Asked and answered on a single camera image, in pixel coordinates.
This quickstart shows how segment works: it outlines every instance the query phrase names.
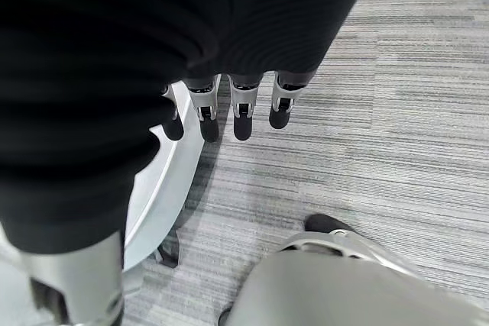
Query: black shoe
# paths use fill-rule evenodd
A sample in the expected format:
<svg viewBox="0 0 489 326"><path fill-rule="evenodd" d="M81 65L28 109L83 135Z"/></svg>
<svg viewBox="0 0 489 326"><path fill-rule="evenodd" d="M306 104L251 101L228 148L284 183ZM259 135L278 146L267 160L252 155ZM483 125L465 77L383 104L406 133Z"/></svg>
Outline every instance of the black shoe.
<svg viewBox="0 0 489 326"><path fill-rule="evenodd" d="M307 217L304 221L304 230L306 232L330 233L337 229L344 229L346 231L357 233L356 230L348 224L325 214L313 214Z"/></svg>

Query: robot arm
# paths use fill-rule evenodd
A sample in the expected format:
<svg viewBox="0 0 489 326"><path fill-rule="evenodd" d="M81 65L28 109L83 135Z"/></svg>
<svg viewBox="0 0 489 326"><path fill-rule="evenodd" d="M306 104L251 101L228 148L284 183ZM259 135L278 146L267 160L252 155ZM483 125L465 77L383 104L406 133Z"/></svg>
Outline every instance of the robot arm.
<svg viewBox="0 0 489 326"><path fill-rule="evenodd" d="M0 222L39 306L112 325L134 175L159 147L148 129L183 133L167 86L186 80L215 140L212 76L231 74L244 140L261 74L277 70L270 122L284 127L355 0L0 3Z"/></svg>

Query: striped carpet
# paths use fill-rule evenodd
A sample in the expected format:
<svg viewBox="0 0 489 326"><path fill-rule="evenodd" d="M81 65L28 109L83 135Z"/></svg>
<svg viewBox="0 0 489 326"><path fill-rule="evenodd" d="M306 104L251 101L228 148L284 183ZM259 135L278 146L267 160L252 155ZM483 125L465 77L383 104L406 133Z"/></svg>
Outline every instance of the striped carpet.
<svg viewBox="0 0 489 326"><path fill-rule="evenodd" d="M359 0L290 125L267 74L245 143L222 83L176 226L180 265L144 264L125 326L211 325L248 271L334 215L489 309L489 0Z"/></svg>

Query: gray metal part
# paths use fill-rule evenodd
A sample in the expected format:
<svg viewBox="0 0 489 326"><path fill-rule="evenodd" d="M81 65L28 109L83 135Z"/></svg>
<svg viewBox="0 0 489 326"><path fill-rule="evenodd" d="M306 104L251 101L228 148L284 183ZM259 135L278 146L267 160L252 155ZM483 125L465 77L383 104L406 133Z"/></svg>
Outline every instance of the gray metal part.
<svg viewBox="0 0 489 326"><path fill-rule="evenodd" d="M292 110L292 107L294 106L296 100L299 98L300 94L303 92L303 88L296 89L294 91L287 91L286 89L283 89L279 85L278 76L279 76L278 72L275 72L274 89L272 91L272 108L275 111L278 111L280 99L281 98L290 98L290 105L289 105L289 108L287 109L287 112L290 112Z"/></svg>
<svg viewBox="0 0 489 326"><path fill-rule="evenodd" d="M400 273L422 279L413 266L406 261L386 251L375 242L351 231L337 230L331 233L298 233L293 235L280 249L284 250L289 247L295 247L300 250L311 246L326 247L339 251L344 257L372 261L392 270L399 271Z"/></svg>
<svg viewBox="0 0 489 326"><path fill-rule="evenodd" d="M301 233L280 249L252 270L226 326L489 325L484 310L353 232Z"/></svg>
<svg viewBox="0 0 489 326"><path fill-rule="evenodd" d="M253 110L257 104L258 87L253 89L237 89L232 82L229 83L231 88L232 110L235 116L239 118L239 105L248 105L247 118L253 116Z"/></svg>
<svg viewBox="0 0 489 326"><path fill-rule="evenodd" d="M112 325L122 312L119 233L82 250L20 257L31 278L63 295L70 324Z"/></svg>
<svg viewBox="0 0 489 326"><path fill-rule="evenodd" d="M197 112L197 116L200 121L204 121L202 116L202 107L211 108L211 120L215 120L217 116L217 88L216 88L217 76L214 76L212 80L212 90L209 92L199 92L195 93L189 90L190 99L192 99L193 107Z"/></svg>

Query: black fabric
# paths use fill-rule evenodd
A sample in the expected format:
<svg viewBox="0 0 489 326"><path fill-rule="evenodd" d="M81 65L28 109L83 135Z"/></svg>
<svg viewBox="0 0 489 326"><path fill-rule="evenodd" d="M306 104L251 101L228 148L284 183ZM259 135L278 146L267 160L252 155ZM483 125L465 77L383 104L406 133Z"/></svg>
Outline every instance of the black fabric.
<svg viewBox="0 0 489 326"><path fill-rule="evenodd" d="M135 173L157 152L147 129L174 109L162 87L220 72L313 70L354 2L0 0L9 240L53 253L123 233L121 215L108 225L108 213L127 211Z"/></svg>

